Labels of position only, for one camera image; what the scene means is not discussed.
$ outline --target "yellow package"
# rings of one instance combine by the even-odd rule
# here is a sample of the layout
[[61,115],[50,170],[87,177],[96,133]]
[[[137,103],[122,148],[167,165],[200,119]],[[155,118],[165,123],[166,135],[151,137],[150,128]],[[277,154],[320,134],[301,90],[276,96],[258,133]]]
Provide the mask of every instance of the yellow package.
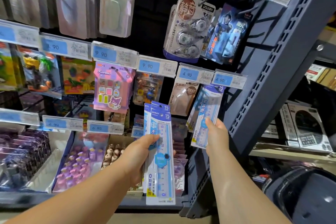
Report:
[[94,61],[62,57],[64,93],[93,94],[95,92]]
[[22,88],[19,73],[19,61],[11,54],[8,43],[0,42],[0,90],[18,90]]

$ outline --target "person's right hand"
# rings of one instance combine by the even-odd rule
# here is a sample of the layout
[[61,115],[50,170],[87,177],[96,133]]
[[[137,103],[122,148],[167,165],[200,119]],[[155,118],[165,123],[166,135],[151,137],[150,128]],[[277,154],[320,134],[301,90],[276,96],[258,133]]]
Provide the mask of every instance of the person's right hand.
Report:
[[229,150],[229,133],[224,123],[216,120],[216,125],[209,118],[205,119],[208,131],[208,145],[206,148],[209,157],[221,154],[224,150]]

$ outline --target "pink package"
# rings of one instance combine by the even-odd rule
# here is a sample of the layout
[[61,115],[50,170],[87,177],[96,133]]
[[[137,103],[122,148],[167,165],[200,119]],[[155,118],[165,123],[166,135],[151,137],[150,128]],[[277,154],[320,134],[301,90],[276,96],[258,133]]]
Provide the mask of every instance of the pink package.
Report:
[[132,96],[135,70],[96,62],[93,108],[126,113]]

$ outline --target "screw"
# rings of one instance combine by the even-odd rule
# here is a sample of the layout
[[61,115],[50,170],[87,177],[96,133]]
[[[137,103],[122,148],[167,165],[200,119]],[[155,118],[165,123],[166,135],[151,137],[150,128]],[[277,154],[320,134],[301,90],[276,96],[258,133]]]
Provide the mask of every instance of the screw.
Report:
[[316,47],[316,50],[319,52],[319,51],[322,51],[324,48],[324,45],[323,44],[319,44],[317,47]]

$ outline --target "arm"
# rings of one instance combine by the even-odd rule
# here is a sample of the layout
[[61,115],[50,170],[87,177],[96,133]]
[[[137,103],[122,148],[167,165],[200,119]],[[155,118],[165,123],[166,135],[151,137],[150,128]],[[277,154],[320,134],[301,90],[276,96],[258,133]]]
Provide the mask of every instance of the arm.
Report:
[[209,118],[208,146],[212,184],[221,223],[290,224],[284,214],[245,173],[229,150],[229,134],[219,119]]
[[105,224],[114,214],[129,187],[142,179],[148,147],[158,135],[145,135],[131,143],[112,165],[86,181],[27,210],[6,224]]

